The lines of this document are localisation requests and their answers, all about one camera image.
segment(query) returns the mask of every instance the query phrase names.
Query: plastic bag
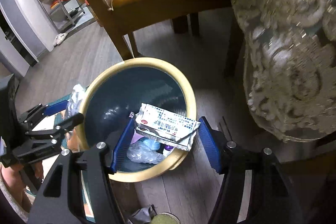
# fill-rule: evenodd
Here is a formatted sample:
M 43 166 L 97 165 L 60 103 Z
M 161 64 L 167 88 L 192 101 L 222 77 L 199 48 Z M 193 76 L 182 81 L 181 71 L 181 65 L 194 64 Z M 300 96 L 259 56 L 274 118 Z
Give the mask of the plastic bag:
M 165 156 L 151 150 L 142 141 L 131 144 L 127 150 L 127 157 L 133 162 L 146 164 L 158 164 L 165 159 Z
M 73 87 L 71 97 L 67 104 L 67 108 L 65 109 L 64 120 L 78 113 L 84 95 L 85 88 L 83 88 L 80 84 Z

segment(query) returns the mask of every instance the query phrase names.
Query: chair leg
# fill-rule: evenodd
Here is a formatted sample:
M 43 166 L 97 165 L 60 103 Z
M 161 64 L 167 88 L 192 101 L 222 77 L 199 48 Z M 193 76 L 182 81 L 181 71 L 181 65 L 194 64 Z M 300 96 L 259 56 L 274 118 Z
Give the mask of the chair leg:
M 198 22 L 198 13 L 191 13 L 190 15 L 191 34 L 195 37 L 200 36 L 200 24 Z
M 186 33 L 188 32 L 188 18 L 187 16 L 181 16 L 173 18 L 172 25 L 174 33 Z
M 129 38 L 129 42 L 131 43 L 133 55 L 134 55 L 134 57 L 138 57 L 140 55 L 140 53 L 138 52 L 138 47 L 137 47 L 137 44 L 135 42 L 134 33 L 130 32 L 127 35 L 128 35 L 128 38 Z
M 236 17 L 234 16 L 231 23 L 231 34 L 229 47 L 227 49 L 224 77 L 234 76 L 240 49 L 244 43 L 244 33 L 240 29 Z
M 123 35 L 115 35 L 108 31 L 107 27 L 104 27 L 107 34 L 109 35 L 112 43 L 115 45 L 118 53 L 120 54 L 122 60 L 132 59 L 133 55 L 127 45 L 127 41 L 125 40 Z

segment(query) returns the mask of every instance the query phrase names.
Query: wooden chair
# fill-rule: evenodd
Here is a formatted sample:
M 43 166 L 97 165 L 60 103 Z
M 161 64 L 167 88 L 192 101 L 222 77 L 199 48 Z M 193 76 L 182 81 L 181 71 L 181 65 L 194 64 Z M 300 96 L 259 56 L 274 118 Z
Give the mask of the wooden chair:
M 197 12 L 231 6 L 231 0 L 112 0 L 113 8 L 110 8 L 105 0 L 87 1 L 100 19 L 101 24 L 123 60 L 133 58 L 125 42 L 124 35 L 127 34 L 129 36 L 132 51 L 136 57 L 138 56 L 138 50 L 133 31 L 163 20 L 175 19 L 173 20 L 174 30 L 181 32 L 179 27 L 182 26 L 182 31 L 183 26 L 185 29 L 185 15 L 190 14 L 192 33 L 198 35 Z M 237 26 L 234 20 L 232 24 L 233 30 L 239 33 L 240 29 Z M 240 47 L 237 47 L 236 44 L 241 46 L 242 42 L 230 44 L 232 44 L 233 48 L 230 45 L 226 70 L 229 74 L 232 74 L 240 50 Z
M 118 18 L 121 32 L 128 34 L 135 57 L 138 51 L 133 31 L 173 19 L 174 31 L 183 33 L 188 30 L 186 15 L 190 14 L 192 33 L 199 35 L 199 11 L 230 6 L 230 0 L 112 0 L 113 16 Z

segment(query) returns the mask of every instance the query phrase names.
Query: wooden floor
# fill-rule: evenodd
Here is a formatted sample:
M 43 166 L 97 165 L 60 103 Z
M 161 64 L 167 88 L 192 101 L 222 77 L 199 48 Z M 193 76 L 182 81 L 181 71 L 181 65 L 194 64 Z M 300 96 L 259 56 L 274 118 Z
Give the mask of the wooden floor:
M 197 116 L 206 116 L 212 128 L 220 130 L 219 123 L 223 126 L 224 116 L 233 140 L 255 151 L 271 147 L 281 160 L 288 160 L 293 146 L 285 147 L 270 133 L 258 129 L 248 114 L 241 85 L 242 67 L 237 68 L 237 80 L 222 77 L 232 15 L 231 9 L 200 13 L 201 38 L 174 34 L 170 21 L 138 30 L 135 39 L 139 52 L 166 60 L 185 74 L 194 89 Z M 57 100 L 69 94 L 77 83 L 87 86 L 102 71 L 120 61 L 104 28 L 93 23 L 29 69 L 17 92 L 17 112 Z M 295 153 L 304 154 L 304 149 Z M 211 215 L 221 181 L 222 176 L 210 167 L 197 136 L 192 152 L 176 170 L 151 180 L 126 184 L 126 188 L 135 187 L 140 206 L 154 204 L 158 213 L 171 212 L 182 224 L 203 224 Z M 247 200 L 248 196 L 242 206 L 245 211 Z

